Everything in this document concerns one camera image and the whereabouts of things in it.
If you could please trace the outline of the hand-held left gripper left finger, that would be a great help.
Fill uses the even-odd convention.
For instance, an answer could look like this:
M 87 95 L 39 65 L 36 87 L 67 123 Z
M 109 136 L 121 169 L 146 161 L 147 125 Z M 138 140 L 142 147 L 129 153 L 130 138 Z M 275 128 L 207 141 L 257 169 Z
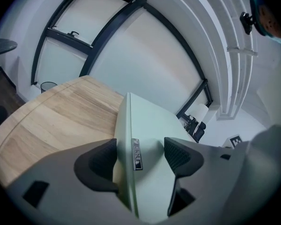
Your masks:
M 117 141 L 52 153 L 7 186 L 15 205 L 37 225 L 135 225 L 113 183 Z

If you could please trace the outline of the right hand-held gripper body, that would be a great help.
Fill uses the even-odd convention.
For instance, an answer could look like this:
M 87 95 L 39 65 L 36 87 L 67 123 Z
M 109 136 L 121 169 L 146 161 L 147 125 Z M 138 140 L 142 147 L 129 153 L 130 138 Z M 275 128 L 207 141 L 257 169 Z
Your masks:
M 228 137 L 226 141 L 223 144 L 223 148 L 229 148 L 234 149 L 239 143 L 242 142 L 242 138 L 240 135 L 234 135 L 231 137 Z

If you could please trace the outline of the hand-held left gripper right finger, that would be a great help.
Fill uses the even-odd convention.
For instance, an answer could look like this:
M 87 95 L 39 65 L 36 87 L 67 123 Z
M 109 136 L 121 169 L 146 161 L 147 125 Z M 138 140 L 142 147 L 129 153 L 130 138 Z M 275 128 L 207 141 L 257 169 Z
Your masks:
M 164 139 L 164 156 L 175 175 L 167 223 L 220 223 L 249 149 Z

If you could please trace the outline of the pale green box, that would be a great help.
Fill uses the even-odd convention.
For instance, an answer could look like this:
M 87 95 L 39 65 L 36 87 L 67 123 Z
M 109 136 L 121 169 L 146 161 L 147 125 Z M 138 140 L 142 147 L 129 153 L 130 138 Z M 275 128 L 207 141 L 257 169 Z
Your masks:
M 176 115 L 133 93 L 120 104 L 114 137 L 118 159 L 113 182 L 118 198 L 138 221 L 166 220 L 175 175 L 164 156 L 164 138 L 192 138 Z

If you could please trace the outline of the black office chair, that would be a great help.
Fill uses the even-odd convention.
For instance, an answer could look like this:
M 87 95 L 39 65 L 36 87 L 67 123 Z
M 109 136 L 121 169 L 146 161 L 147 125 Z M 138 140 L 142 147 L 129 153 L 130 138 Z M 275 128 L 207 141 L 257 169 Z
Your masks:
M 198 122 L 194 121 L 189 124 L 189 127 L 186 129 L 188 134 L 195 140 L 195 142 L 199 143 L 200 139 L 205 133 L 206 124 L 204 122 L 201 122 L 198 126 Z

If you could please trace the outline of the black framed window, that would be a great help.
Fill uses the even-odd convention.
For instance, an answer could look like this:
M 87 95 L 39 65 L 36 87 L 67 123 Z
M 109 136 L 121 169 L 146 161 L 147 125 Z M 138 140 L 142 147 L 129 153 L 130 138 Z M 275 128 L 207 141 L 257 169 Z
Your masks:
M 200 109 L 200 104 L 209 109 L 212 104 L 213 99 L 211 92 L 208 86 L 208 80 L 203 79 L 191 93 L 190 97 L 182 105 L 182 107 L 177 112 L 176 116 L 178 119 L 184 119 L 186 121 L 190 120 L 187 118 L 189 115 L 192 115 L 197 109 Z
M 53 27 L 55 26 L 58 19 L 61 17 L 63 12 L 65 12 L 66 8 L 72 3 L 74 0 L 63 0 L 62 3 L 57 7 L 55 12 L 52 14 L 51 18 L 49 19 L 48 23 L 46 24 L 41 37 L 39 39 L 35 56 L 32 64 L 32 71 L 31 71 L 31 85 L 36 85 L 36 71 L 37 71 L 37 64 L 40 57 L 41 49 L 43 47 L 45 38 L 50 37 L 55 40 L 58 40 L 71 48 L 74 48 L 88 57 L 81 69 L 80 77 L 89 75 L 98 56 L 100 55 L 101 51 L 104 49 L 107 42 L 113 36 L 113 34 L 120 28 L 120 26 L 138 9 L 144 7 L 147 3 L 147 0 L 123 0 L 127 2 L 122 9 L 120 9 L 100 30 L 98 35 L 95 37 L 92 44 L 87 45 L 87 43 L 80 41 L 79 39 L 69 36 L 61 31 L 54 30 Z

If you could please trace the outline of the wooden table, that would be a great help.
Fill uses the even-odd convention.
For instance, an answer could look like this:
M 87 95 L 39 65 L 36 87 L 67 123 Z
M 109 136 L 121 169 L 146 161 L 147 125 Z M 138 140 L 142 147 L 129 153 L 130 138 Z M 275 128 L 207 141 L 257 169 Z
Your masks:
M 0 125 L 0 184 L 43 157 L 114 136 L 123 96 L 90 76 L 38 95 Z

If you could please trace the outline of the black mesh wastebasket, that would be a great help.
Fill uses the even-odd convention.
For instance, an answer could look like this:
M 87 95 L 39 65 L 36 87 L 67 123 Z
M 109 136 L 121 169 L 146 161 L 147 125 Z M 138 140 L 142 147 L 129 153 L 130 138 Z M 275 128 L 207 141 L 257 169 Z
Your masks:
M 43 82 L 40 85 L 41 93 L 44 93 L 44 92 L 54 88 L 55 86 L 57 86 L 57 84 L 54 82 Z

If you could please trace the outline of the round black marble side table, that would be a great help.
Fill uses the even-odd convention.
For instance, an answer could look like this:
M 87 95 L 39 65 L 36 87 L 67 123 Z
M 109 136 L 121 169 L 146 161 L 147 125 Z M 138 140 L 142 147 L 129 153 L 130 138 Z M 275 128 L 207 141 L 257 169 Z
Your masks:
M 14 50 L 17 47 L 15 41 L 0 38 L 0 55 Z

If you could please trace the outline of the white ceiling bracket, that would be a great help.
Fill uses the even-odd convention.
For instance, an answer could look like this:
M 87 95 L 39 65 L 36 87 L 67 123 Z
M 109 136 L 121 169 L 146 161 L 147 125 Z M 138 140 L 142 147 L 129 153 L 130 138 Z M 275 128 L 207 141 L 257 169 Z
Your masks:
M 248 56 L 258 57 L 258 52 L 249 49 L 240 49 L 239 47 L 227 47 L 227 52 L 229 53 L 238 53 L 238 54 L 245 54 Z

